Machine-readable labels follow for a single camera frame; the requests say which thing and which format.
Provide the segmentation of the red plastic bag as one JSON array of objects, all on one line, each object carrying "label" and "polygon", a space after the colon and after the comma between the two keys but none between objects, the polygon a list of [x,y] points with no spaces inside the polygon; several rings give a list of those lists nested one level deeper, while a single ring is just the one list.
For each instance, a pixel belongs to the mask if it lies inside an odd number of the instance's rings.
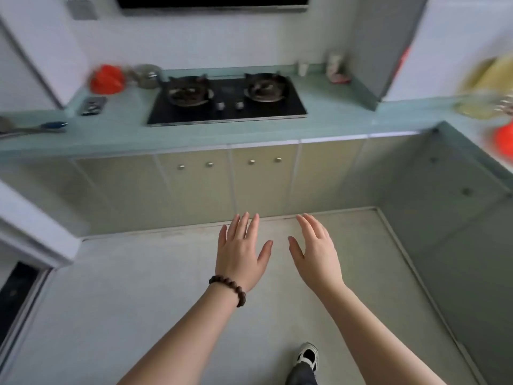
[{"label": "red plastic bag", "polygon": [[123,70],[118,66],[103,64],[96,69],[89,83],[91,93],[98,95],[114,95],[125,90],[126,79]]}]

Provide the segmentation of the grey side cabinet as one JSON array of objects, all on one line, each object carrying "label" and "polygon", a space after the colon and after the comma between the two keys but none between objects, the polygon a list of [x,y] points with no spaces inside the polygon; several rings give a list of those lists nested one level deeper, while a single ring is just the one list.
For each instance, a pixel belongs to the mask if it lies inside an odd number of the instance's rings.
[{"label": "grey side cabinet", "polygon": [[380,209],[486,385],[513,385],[513,174],[446,122]]}]

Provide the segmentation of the black range hood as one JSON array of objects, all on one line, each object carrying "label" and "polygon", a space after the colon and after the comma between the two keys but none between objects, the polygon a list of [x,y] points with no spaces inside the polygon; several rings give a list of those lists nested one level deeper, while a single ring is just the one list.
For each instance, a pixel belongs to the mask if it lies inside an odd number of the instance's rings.
[{"label": "black range hood", "polygon": [[305,10],[310,0],[116,0],[123,12],[196,10]]}]

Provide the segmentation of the person's right hand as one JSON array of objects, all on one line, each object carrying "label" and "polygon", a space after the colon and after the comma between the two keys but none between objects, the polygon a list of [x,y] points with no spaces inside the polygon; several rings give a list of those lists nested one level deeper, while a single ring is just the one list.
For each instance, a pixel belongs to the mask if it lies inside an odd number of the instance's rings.
[{"label": "person's right hand", "polygon": [[[303,235],[303,214],[297,214],[296,220]],[[326,246],[306,246],[302,249],[305,256],[304,269],[298,273],[305,284],[322,300],[324,296],[343,288],[341,266],[335,245],[327,233]]]}]

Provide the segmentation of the white and black shoe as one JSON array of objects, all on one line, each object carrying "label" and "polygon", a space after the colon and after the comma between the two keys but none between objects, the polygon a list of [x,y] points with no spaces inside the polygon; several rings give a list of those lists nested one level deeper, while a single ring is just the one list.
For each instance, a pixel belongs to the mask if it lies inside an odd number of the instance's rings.
[{"label": "white and black shoe", "polygon": [[296,359],[296,365],[306,364],[311,369],[311,371],[316,374],[318,369],[318,359],[318,349],[312,343],[305,342],[300,346]]}]

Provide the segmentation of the person's right forearm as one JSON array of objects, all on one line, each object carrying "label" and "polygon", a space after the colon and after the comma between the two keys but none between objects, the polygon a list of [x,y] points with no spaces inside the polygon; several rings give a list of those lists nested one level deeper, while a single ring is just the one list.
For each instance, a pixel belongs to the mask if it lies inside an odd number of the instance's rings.
[{"label": "person's right forearm", "polygon": [[337,325],[366,385],[446,385],[343,283],[320,287],[315,293]]}]

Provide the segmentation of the beige cabinet door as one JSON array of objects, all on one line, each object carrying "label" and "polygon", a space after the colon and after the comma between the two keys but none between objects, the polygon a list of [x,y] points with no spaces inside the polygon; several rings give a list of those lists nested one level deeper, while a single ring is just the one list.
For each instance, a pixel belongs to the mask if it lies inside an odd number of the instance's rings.
[{"label": "beige cabinet door", "polygon": [[153,155],[82,159],[78,166],[92,181],[107,223],[100,233],[155,230],[175,226],[176,206]]},{"label": "beige cabinet door", "polygon": [[[232,149],[236,211],[260,217],[284,213],[298,145]],[[281,157],[281,163],[275,163]],[[255,160],[248,165],[248,160]]]},{"label": "beige cabinet door", "polygon": [[337,209],[344,179],[364,141],[301,144],[286,214]]},{"label": "beige cabinet door", "polygon": [[[164,153],[157,160],[168,181],[175,225],[222,222],[234,215],[228,153],[225,149]],[[214,167],[207,168],[207,162]],[[184,170],[177,170],[184,164]]]}]

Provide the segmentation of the steel pot with lid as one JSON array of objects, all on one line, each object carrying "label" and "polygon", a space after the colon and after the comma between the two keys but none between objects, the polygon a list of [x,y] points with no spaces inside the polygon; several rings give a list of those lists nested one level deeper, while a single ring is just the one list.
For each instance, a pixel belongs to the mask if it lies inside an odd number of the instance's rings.
[{"label": "steel pot with lid", "polygon": [[128,76],[135,84],[145,90],[158,89],[161,86],[163,70],[154,64],[138,64],[128,69]]}]

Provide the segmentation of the red round container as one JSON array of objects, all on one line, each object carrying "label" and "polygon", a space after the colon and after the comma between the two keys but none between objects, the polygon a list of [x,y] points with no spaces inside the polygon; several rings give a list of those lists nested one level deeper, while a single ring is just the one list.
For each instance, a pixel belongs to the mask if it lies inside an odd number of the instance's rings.
[{"label": "red round container", "polygon": [[492,142],[502,157],[513,162],[513,120],[493,131]]}]

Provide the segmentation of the black glass gas stove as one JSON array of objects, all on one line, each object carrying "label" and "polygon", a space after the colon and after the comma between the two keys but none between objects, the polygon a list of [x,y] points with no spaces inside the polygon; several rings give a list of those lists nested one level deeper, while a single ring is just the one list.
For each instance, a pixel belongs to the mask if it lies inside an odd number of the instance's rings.
[{"label": "black glass gas stove", "polygon": [[[197,107],[176,107],[167,101],[161,89],[146,124],[150,127],[162,127],[305,118],[307,111],[292,81],[289,77],[286,78],[289,82],[288,97],[276,103],[260,103],[248,99],[244,94],[244,76],[239,78],[209,78],[215,96],[210,102]],[[225,109],[221,112],[215,109],[215,102],[217,101],[225,103]],[[236,101],[244,101],[245,107],[243,110],[235,109]]]}]

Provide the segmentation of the black and silver flat gadget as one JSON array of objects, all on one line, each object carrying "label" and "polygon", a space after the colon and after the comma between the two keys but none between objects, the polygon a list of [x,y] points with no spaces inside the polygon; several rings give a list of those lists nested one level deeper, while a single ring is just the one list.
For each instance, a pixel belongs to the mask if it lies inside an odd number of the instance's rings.
[{"label": "black and silver flat gadget", "polygon": [[106,96],[90,96],[84,99],[78,110],[79,116],[99,115],[107,103]]}]

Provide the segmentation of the yellow oil bottle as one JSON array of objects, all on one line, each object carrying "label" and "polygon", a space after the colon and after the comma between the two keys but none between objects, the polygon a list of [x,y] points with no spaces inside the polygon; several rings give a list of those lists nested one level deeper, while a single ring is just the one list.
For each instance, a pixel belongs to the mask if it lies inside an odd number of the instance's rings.
[{"label": "yellow oil bottle", "polygon": [[482,62],[464,82],[454,110],[475,120],[513,116],[513,52]]}]

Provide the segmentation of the black stove burner grate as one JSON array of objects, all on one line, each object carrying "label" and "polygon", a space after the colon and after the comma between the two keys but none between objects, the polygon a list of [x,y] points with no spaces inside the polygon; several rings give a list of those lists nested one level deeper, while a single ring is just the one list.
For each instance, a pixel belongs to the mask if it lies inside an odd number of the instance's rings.
[{"label": "black stove burner grate", "polygon": [[245,73],[245,96],[255,102],[276,103],[289,95],[289,81],[279,73]]},{"label": "black stove burner grate", "polygon": [[163,77],[158,79],[159,87],[167,101],[181,108],[197,107],[210,102],[215,93],[206,74],[200,76]]}]

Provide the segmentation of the person's left forearm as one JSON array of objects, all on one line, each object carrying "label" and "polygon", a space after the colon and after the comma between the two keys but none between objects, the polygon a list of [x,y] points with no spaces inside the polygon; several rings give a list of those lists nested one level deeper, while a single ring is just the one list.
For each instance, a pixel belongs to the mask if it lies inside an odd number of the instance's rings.
[{"label": "person's left forearm", "polygon": [[198,385],[238,303],[233,289],[220,283],[209,285],[117,385]]}]

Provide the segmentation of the person's left hand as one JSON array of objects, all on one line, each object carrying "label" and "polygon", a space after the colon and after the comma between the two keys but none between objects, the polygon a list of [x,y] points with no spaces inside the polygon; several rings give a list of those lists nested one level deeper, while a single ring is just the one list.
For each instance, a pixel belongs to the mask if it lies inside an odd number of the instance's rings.
[{"label": "person's left hand", "polygon": [[215,275],[229,278],[244,293],[250,292],[259,282],[267,265],[258,265],[260,251],[257,249],[260,216],[256,213],[249,217],[246,239],[242,245],[235,244],[235,231],[242,215],[236,214],[227,226],[227,243],[218,249],[215,263]]}]

